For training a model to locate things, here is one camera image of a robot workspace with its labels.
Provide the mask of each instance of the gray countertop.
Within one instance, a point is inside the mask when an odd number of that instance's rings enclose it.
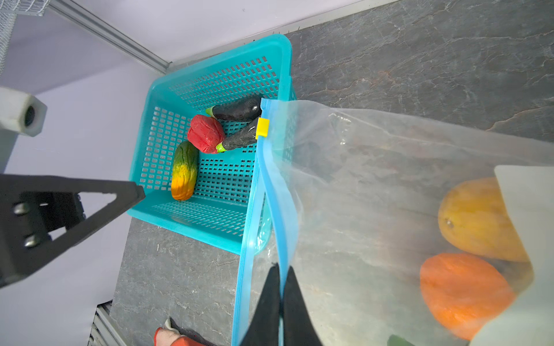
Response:
[[[554,2],[400,0],[287,36],[298,99],[554,142]],[[231,339],[239,258],[133,219],[111,315]]]

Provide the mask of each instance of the green and yellow papaya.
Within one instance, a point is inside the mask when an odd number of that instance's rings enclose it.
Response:
[[[173,177],[171,196],[176,200],[187,200],[194,192],[198,175],[199,151],[189,141],[183,141],[173,156]]]

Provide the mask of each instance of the perforated basket wall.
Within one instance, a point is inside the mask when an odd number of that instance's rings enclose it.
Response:
[[[130,174],[144,187],[146,199],[129,214],[239,254],[247,210],[253,207],[256,145],[200,153],[194,195],[182,202],[171,197],[173,153],[186,139],[192,117],[205,115],[208,107],[251,94],[293,99],[291,57],[288,39],[272,35],[156,80],[146,100]],[[245,125],[222,123],[227,136]]]

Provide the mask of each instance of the black metal bracket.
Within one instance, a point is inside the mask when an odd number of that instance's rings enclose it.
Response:
[[[115,194],[86,218],[78,193]],[[0,174],[0,287],[36,272],[145,197],[134,182]],[[49,232],[65,227],[52,240]]]

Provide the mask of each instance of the white plastic nut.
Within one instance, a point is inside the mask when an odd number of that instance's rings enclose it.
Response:
[[[46,110],[33,95],[0,86],[0,128],[34,137],[42,131]]]

